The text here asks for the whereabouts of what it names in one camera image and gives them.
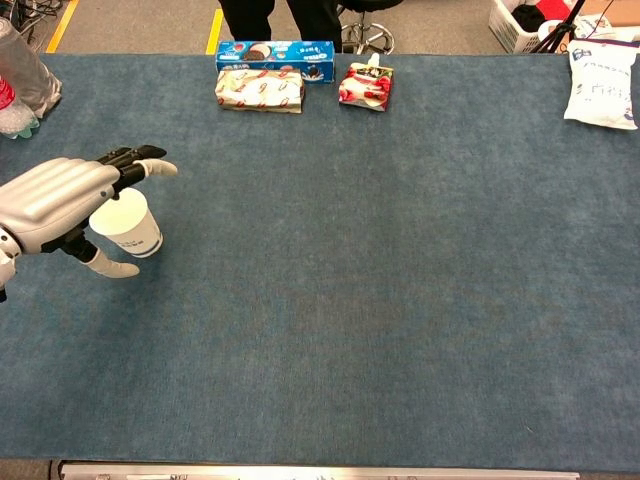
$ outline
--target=snack package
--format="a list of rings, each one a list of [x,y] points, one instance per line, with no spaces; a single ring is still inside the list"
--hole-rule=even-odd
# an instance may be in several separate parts
[[[302,113],[304,85],[298,70],[224,70],[216,97],[222,108]]]
[[[374,53],[368,64],[352,63],[340,84],[340,103],[384,112],[393,87],[393,69],[378,66]]]
[[[333,83],[333,42],[220,42],[218,71],[300,70],[305,82]]]
[[[622,42],[573,40],[571,98],[564,118],[636,130],[631,107],[631,66],[637,47]]]
[[[616,31],[604,15],[582,15],[576,18],[576,38],[616,38]]]

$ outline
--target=robotic hand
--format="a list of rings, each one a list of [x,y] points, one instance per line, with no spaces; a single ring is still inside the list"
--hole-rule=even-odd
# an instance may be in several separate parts
[[[95,272],[123,278],[138,267],[117,263],[84,236],[89,217],[120,191],[149,175],[176,175],[160,160],[167,152],[152,145],[119,148],[94,160],[56,158],[0,186],[0,302],[23,254],[61,248]]]

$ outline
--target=blue cookie box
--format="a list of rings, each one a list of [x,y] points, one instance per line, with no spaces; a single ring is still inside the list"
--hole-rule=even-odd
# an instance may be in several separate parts
[[[260,60],[246,57],[262,56]],[[216,53],[218,71],[243,68],[300,70],[305,83],[333,83],[333,42],[220,42]]]

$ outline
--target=plastic water bottle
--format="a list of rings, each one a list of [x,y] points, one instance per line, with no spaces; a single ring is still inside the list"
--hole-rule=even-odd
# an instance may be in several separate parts
[[[9,82],[0,77],[0,133],[8,138],[29,138],[31,130],[40,123],[33,111],[27,107]]]

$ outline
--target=black pants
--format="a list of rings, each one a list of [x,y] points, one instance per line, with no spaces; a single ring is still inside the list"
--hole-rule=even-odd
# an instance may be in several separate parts
[[[287,0],[303,40],[331,40],[342,50],[337,0]],[[236,40],[271,40],[267,17],[275,0],[220,0],[229,29]]]

